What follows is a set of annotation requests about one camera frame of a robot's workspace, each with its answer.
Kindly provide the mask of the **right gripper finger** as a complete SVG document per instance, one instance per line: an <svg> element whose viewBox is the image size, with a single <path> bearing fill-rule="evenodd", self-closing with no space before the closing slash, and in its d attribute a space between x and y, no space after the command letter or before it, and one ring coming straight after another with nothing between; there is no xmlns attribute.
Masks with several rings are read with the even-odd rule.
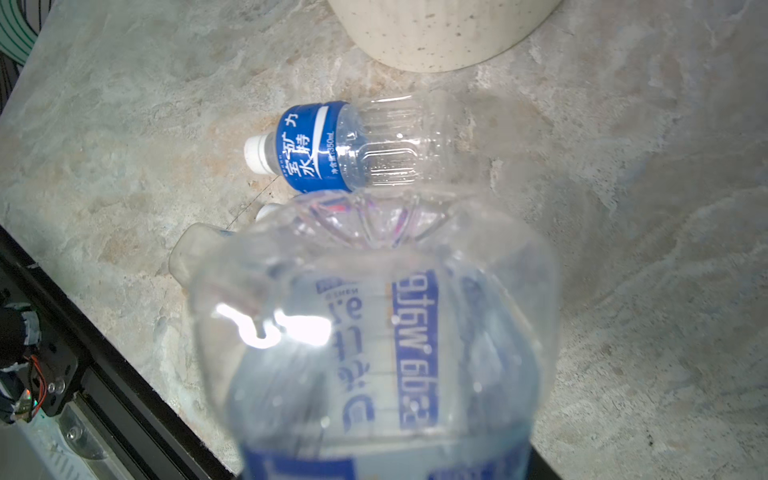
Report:
<svg viewBox="0 0 768 480"><path fill-rule="evenodd" d="M531 448L527 480L561 480L561 477L535 448Z"/></svg>

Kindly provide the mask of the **sky label clear bottle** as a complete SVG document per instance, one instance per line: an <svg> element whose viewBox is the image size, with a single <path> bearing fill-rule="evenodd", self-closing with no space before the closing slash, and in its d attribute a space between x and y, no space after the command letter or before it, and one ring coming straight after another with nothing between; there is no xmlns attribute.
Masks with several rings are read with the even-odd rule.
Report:
<svg viewBox="0 0 768 480"><path fill-rule="evenodd" d="M523 479L558 357L550 243L483 198L298 196L189 285L246 479Z"/></svg>

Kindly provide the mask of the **blue label bottle white cap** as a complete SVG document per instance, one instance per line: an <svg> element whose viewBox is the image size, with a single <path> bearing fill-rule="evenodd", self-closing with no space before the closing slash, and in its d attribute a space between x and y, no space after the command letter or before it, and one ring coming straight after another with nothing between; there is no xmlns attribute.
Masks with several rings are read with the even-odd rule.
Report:
<svg viewBox="0 0 768 480"><path fill-rule="evenodd" d="M458 171L464 110L443 91L288 108L245 141L248 168L301 193L446 183Z"/></svg>

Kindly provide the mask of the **clear Ganten bottle white cap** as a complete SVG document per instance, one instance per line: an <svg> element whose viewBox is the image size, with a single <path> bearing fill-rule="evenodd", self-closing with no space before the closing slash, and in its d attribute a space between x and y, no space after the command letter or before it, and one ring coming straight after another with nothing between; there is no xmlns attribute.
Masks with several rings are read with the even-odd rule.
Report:
<svg viewBox="0 0 768 480"><path fill-rule="evenodd" d="M195 223L189 226L181 235L172 249L168 267L170 274L183 290L188 290L193 278L200 266L230 239L252 239L256 232L261 232L283 218L288 217L288 212L293 213L294 208L285 204L265 204L256 214L255 222L250 227L241 231L222 229L206 223Z"/></svg>

